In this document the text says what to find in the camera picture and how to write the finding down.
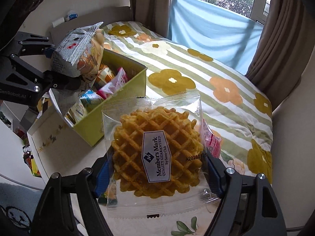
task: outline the white roll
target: white roll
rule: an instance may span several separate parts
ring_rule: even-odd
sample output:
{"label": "white roll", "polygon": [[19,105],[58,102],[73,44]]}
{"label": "white roll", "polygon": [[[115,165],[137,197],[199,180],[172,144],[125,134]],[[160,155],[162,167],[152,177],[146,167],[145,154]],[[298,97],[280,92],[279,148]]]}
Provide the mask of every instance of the white roll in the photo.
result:
{"label": "white roll", "polygon": [[59,19],[57,19],[57,20],[55,20],[54,22],[53,22],[53,27],[56,27],[56,26],[58,26],[58,25],[60,25],[60,24],[62,24],[62,23],[64,23],[65,22],[65,19],[64,18],[59,18]]}

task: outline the striped bedding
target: striped bedding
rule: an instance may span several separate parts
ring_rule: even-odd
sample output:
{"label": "striped bedding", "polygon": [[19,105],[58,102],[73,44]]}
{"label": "striped bedding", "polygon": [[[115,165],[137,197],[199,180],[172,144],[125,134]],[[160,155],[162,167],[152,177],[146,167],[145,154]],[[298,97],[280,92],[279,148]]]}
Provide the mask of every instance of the striped bedding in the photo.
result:
{"label": "striped bedding", "polygon": [[138,22],[116,22],[103,30],[104,48],[147,66],[148,97],[197,88],[204,119],[222,139],[220,159],[226,167],[249,176],[264,173],[272,183],[271,104],[246,77]]}

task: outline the red package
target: red package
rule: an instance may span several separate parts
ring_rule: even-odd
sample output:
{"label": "red package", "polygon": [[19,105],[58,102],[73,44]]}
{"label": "red package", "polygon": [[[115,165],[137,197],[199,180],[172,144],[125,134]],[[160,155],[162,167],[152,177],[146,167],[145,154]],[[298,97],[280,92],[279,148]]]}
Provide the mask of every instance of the red package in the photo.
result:
{"label": "red package", "polygon": [[212,156],[215,158],[220,157],[221,152],[221,141],[222,139],[219,137],[216,137],[210,130],[209,126],[207,125],[206,121],[203,121],[204,125],[204,137],[206,139],[206,146],[211,152]]}
{"label": "red package", "polygon": [[114,94],[117,90],[122,88],[129,81],[125,70],[121,67],[118,70],[118,74],[105,86],[100,88],[96,93],[103,99],[107,99]]}

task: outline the member's mark label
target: member's mark label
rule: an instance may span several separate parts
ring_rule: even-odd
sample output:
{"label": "member's mark label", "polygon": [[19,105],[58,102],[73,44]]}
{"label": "member's mark label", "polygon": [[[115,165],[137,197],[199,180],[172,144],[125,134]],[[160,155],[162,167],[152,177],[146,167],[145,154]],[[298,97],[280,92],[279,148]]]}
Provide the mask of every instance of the member's mark label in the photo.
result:
{"label": "member's mark label", "polygon": [[143,133],[142,162],[149,183],[171,179],[171,152],[164,131]]}

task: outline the screw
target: screw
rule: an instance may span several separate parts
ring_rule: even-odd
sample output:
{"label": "screw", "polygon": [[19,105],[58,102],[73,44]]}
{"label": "screw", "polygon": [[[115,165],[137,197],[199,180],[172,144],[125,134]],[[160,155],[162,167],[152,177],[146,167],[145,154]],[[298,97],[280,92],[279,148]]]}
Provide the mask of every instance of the screw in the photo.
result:
{"label": "screw", "polygon": [[265,174],[263,174],[263,173],[258,174],[258,177],[259,177],[260,179],[265,179],[265,178],[266,178]]}
{"label": "screw", "polygon": [[235,170],[233,168],[227,168],[226,171],[229,174],[234,174],[235,173]]}
{"label": "screw", "polygon": [[35,90],[35,92],[40,92],[40,87],[36,85],[36,86],[34,87],[34,90]]}
{"label": "screw", "polygon": [[52,179],[56,179],[58,177],[59,177],[59,173],[57,173],[57,172],[51,175]]}
{"label": "screw", "polygon": [[84,168],[82,170],[82,172],[87,175],[87,174],[90,174],[92,172],[92,169],[91,168]]}

